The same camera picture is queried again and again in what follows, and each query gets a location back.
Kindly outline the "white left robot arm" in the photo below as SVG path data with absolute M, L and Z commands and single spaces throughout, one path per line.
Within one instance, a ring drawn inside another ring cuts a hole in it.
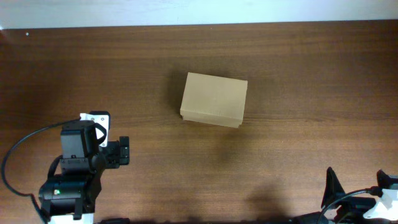
M 94 121 L 62 126 L 62 155 L 51 164 L 39 189 L 40 211 L 47 223 L 93 223 L 101 176 L 106 169 L 129 164 L 129 138 L 121 136 L 106 146 L 107 130 Z

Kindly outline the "brown cardboard box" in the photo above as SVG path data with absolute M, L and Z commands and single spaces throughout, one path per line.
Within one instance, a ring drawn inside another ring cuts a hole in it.
M 186 121 L 238 128 L 248 81 L 189 72 L 180 107 Z

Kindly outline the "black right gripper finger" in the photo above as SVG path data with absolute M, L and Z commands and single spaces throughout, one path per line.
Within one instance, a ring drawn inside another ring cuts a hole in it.
M 326 186 L 323 194 L 321 208 L 329 206 L 335 200 L 341 198 L 346 193 L 338 180 L 335 171 L 329 167 L 326 170 Z
M 377 172 L 377 184 L 382 189 L 397 190 L 398 178 L 396 175 L 388 175 L 383 170 Z

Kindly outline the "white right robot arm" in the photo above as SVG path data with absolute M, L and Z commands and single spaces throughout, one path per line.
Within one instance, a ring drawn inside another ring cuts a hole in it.
M 346 193 L 335 171 L 326 170 L 321 211 L 291 218 L 289 223 L 397 223 L 397 176 L 383 170 L 377 185 Z

